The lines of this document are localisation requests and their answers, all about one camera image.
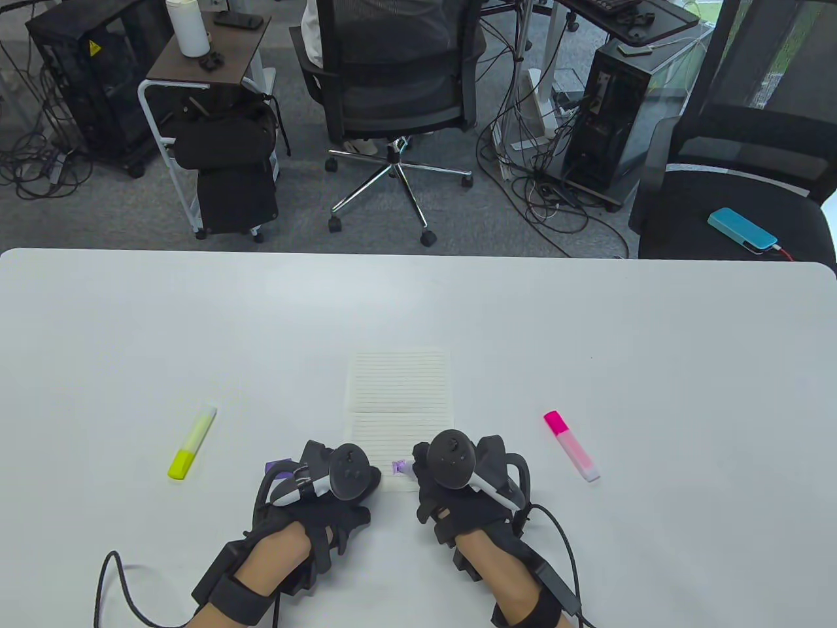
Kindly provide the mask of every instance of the chrome chair leg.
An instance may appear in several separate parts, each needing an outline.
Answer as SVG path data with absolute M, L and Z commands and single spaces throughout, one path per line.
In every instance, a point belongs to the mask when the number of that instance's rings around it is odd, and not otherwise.
M 361 184 L 360 188 L 356 189 L 354 192 L 352 192 L 347 197 L 345 197 L 342 201 L 340 201 L 340 203 L 338 203 L 333 208 L 331 208 L 331 215 L 332 216 L 336 215 L 337 212 L 339 212 L 347 204 L 349 204 L 351 201 L 353 201 L 355 198 L 357 198 L 370 185 L 375 183 L 383 175 L 387 174 L 387 172 L 389 172 L 390 168 L 392 168 L 392 167 L 393 167 L 393 165 L 390 164 L 390 163 L 388 163 L 386 166 L 381 166 L 370 178 L 368 178 L 366 181 L 364 181 Z
M 413 194 L 413 190 L 410 188 L 410 183 L 407 180 L 407 177 L 404 175 L 404 170 L 401 168 L 400 163 L 394 163 L 393 168 L 395 169 L 395 173 L 398 175 L 398 178 L 401 179 L 401 184 L 404 187 L 404 192 L 407 194 L 407 198 L 409 198 L 410 203 L 413 205 L 413 211 L 418 216 L 418 219 L 421 221 L 422 229 L 427 229 L 427 219 L 424 217 L 421 208 L 418 206 L 419 202 L 416 200 L 415 195 Z
M 456 168 L 442 168 L 438 166 L 431 166 L 428 163 L 412 163 L 412 162 L 401 162 L 401 165 L 405 168 L 410 168 L 411 170 L 427 170 L 430 172 L 442 172 L 444 174 L 458 174 L 461 177 L 470 177 L 472 176 L 471 170 L 458 170 Z
M 384 157 L 376 157 L 375 155 L 361 155 L 357 152 L 336 151 L 333 148 L 328 149 L 328 154 L 332 157 L 345 157 L 346 159 L 354 159 L 357 162 L 387 163 L 387 160 Z

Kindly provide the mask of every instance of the lined paper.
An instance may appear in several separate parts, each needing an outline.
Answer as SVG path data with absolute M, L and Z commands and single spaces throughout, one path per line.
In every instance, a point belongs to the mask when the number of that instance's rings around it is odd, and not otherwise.
M 438 349 L 358 353 L 349 367 L 347 440 L 381 470 L 384 491 L 417 491 L 393 462 L 413 459 L 413 446 L 454 426 L 449 359 Z

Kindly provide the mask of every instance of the keyboard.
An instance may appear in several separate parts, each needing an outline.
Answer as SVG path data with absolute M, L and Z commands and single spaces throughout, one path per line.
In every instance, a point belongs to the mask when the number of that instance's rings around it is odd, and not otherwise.
M 626 8 L 635 7 L 642 0 L 583 0 L 586 4 L 605 15 L 615 15 Z

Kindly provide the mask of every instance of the wooden tabletop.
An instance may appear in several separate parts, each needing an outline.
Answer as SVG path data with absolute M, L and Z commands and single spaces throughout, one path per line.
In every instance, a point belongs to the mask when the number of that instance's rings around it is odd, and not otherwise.
M 148 70 L 149 80 L 171 80 L 183 83 L 211 83 L 213 85 L 238 85 L 250 65 L 270 23 L 270 16 L 256 30 L 218 26 L 209 11 L 202 11 L 203 23 L 211 36 L 212 50 L 223 55 L 223 65 L 207 72 L 197 59 L 184 56 L 172 36 L 156 63 Z

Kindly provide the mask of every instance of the forearm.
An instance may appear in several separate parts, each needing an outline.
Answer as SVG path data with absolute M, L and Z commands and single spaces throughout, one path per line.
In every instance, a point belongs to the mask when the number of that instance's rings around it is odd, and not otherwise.
M 311 552 L 311 541 L 297 522 L 262 539 L 244 561 L 235 578 L 259 595 L 271 595 L 290 572 Z M 204 606 L 189 622 L 189 628 L 240 628 L 211 604 Z
M 482 576 L 509 625 L 525 620 L 535 609 L 541 593 L 540 584 L 526 566 L 498 548 L 482 530 L 456 537 L 456 547 Z M 557 628 L 571 628 L 561 615 Z

